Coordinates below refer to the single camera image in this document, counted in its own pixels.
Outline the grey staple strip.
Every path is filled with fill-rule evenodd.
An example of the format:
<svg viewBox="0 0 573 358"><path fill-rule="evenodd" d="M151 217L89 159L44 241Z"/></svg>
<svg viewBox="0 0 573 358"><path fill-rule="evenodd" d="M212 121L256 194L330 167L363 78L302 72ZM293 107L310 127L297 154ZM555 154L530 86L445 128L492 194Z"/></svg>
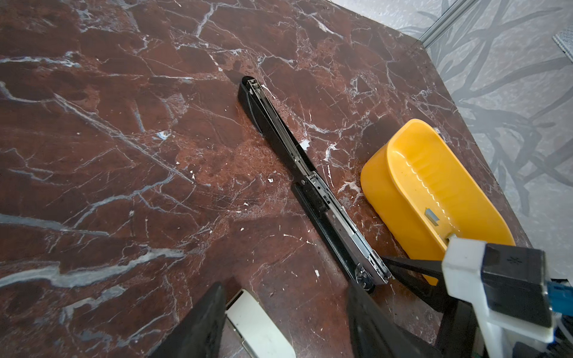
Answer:
<svg viewBox="0 0 573 358"><path fill-rule="evenodd" d="M432 225L439 225L440 218L430 208L425 209L425 216L432 223Z"/></svg>

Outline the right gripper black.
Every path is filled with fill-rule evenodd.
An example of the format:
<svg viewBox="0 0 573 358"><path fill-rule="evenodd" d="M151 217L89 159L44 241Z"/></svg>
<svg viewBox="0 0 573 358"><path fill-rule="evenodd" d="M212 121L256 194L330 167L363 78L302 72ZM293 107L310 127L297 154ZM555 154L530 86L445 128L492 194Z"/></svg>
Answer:
<svg viewBox="0 0 573 358"><path fill-rule="evenodd" d="M550 302L549 328L489 309L480 274L486 244L452 237L443 262L403 257L382 257L382 260L396 280L433 310L446 312L452 298L470 304L490 357L511 357L519 343L541 348L553 342L556 322Z"/></svg>

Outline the yellow plastic tray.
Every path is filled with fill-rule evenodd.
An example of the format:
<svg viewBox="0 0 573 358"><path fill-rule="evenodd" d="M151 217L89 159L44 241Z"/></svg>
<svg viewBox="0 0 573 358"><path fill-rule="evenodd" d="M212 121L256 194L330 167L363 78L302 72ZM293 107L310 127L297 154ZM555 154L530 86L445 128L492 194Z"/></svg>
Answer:
<svg viewBox="0 0 573 358"><path fill-rule="evenodd" d="M442 260L452 237L515 243L483 190L420 119L408 121L366 162L361 189L412 260ZM440 218L438 226L426 218L426 208Z"/></svg>

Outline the aluminium frame crossbar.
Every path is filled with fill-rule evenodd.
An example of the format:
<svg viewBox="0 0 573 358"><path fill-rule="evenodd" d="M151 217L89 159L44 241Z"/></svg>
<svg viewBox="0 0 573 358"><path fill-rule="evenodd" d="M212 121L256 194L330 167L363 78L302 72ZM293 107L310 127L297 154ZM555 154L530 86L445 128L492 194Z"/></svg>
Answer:
<svg viewBox="0 0 573 358"><path fill-rule="evenodd" d="M438 20L419 38L425 48L431 46L445 33L477 0L456 0Z"/></svg>

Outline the white mini stapler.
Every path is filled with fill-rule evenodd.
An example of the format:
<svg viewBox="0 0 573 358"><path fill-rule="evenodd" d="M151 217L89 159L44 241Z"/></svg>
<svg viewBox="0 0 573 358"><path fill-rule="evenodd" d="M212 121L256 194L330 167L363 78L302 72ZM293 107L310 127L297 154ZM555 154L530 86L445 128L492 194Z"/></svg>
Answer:
<svg viewBox="0 0 573 358"><path fill-rule="evenodd" d="M296 357L289 340L248 290L241 289L228 302L225 317L250 357Z"/></svg>

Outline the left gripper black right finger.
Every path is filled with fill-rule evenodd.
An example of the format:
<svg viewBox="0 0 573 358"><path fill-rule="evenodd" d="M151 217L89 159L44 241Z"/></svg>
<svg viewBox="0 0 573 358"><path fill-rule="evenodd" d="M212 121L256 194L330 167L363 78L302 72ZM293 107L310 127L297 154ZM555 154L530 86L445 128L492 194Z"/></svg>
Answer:
<svg viewBox="0 0 573 358"><path fill-rule="evenodd" d="M356 282L348 287L347 313L355 357L440 357L434 346L388 321Z"/></svg>

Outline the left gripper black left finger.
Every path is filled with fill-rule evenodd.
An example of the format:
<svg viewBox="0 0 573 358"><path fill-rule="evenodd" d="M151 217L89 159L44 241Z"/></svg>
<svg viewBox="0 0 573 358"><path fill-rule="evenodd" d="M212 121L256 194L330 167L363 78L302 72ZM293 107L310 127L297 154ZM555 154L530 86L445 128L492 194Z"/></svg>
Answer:
<svg viewBox="0 0 573 358"><path fill-rule="evenodd" d="M214 283L150 357L218 357L226 292Z"/></svg>

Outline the black stapler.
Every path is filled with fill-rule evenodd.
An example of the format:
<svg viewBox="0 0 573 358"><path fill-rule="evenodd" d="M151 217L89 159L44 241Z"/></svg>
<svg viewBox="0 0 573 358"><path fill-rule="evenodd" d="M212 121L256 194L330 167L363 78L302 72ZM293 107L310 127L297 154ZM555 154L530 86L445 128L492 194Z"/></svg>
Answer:
<svg viewBox="0 0 573 358"><path fill-rule="evenodd" d="M246 115L293 176L295 197L347 278L368 293L376 286L387 284L392 277L391 271L316 171L260 82L244 76L238 99Z"/></svg>

